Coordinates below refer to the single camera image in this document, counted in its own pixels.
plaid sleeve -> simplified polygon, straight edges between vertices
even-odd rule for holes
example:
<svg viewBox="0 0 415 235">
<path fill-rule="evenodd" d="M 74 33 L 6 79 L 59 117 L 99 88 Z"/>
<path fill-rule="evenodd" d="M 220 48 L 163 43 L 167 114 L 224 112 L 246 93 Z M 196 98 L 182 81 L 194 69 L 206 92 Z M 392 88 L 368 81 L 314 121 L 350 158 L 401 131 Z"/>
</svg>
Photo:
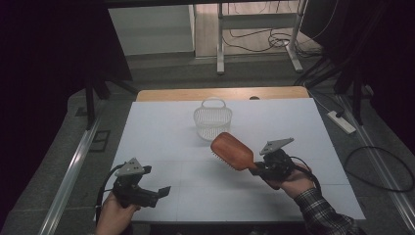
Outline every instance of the plaid sleeve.
<svg viewBox="0 0 415 235">
<path fill-rule="evenodd" d="M 295 198 L 299 205 L 305 226 L 311 234 L 359 234 L 354 219 L 336 213 L 317 189 L 311 188 Z"/>
</svg>

human hand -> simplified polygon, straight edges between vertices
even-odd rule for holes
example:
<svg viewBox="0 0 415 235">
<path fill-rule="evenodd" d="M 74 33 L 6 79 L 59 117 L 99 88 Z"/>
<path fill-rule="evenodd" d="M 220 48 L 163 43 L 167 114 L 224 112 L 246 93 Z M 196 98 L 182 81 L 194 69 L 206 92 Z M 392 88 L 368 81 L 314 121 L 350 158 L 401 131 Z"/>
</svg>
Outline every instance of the human hand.
<svg viewBox="0 0 415 235">
<path fill-rule="evenodd" d="M 132 215 L 139 211 L 140 206 L 129 205 L 123 208 L 113 192 L 105 200 L 95 235 L 118 235 L 131 222 Z"/>
<path fill-rule="evenodd" d="M 304 164 L 296 165 L 308 170 Z M 273 189 L 282 188 L 292 199 L 296 198 L 302 192 L 314 187 L 314 183 L 311 179 L 305 173 L 297 169 L 295 169 L 284 181 L 265 180 L 265 182 Z"/>
</svg>

orange brush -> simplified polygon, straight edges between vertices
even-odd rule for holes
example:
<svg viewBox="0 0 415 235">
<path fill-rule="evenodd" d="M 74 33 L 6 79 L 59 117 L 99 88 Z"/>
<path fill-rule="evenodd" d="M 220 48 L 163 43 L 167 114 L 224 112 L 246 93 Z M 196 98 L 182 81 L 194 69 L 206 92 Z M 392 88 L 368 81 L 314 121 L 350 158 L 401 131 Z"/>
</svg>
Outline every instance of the orange brush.
<svg viewBox="0 0 415 235">
<path fill-rule="evenodd" d="M 220 133 L 210 144 L 215 155 L 236 170 L 257 168 L 253 151 L 228 132 Z"/>
</svg>

white basket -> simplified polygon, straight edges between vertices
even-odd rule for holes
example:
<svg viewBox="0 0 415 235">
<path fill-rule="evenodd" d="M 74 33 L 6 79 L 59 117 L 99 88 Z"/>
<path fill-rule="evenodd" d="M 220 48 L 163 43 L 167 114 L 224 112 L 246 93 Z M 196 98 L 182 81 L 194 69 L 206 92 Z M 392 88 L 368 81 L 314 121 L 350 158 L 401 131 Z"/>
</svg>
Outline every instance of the white basket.
<svg viewBox="0 0 415 235">
<path fill-rule="evenodd" d="M 222 107 L 207 107 L 207 101 L 220 101 Z M 222 132 L 229 132 L 231 127 L 232 111 L 226 108 L 225 102 L 216 97 L 203 100 L 202 105 L 193 114 L 198 135 L 201 138 L 212 141 Z"/>
</svg>

white table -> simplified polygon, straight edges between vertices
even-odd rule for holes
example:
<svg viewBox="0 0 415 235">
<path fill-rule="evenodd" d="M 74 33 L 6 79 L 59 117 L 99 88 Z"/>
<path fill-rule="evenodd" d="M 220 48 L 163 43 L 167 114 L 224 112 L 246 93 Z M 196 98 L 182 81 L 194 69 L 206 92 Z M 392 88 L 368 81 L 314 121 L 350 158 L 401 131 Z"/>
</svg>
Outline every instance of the white table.
<svg viewBox="0 0 415 235">
<path fill-rule="evenodd" d="M 113 167 L 131 158 L 151 165 L 140 187 L 171 186 L 157 206 L 133 220 L 159 222 L 302 221 L 298 206 L 247 170 L 236 171 L 215 157 L 196 133 L 193 112 L 201 101 L 134 102 Z M 312 99 L 226 101 L 233 111 L 231 134 L 255 153 L 268 140 L 295 138 L 283 147 L 306 161 L 319 179 L 323 196 L 339 213 L 364 219 L 327 130 Z M 112 188 L 113 176 L 107 188 Z"/>
</svg>

